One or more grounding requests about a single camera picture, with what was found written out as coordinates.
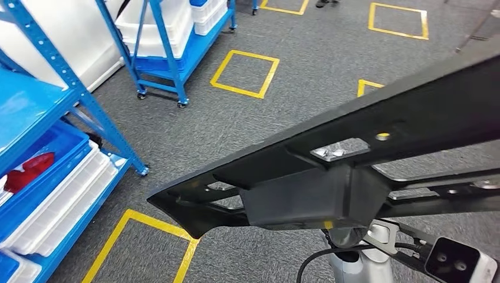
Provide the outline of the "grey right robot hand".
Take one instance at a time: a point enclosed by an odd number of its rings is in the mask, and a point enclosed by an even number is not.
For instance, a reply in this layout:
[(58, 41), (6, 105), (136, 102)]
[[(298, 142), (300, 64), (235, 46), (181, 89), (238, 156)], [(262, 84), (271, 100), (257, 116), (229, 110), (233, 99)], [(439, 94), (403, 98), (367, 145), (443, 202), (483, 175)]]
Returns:
[(367, 233), (367, 228), (333, 228), (328, 230), (328, 235), (334, 247), (341, 249), (356, 246)]

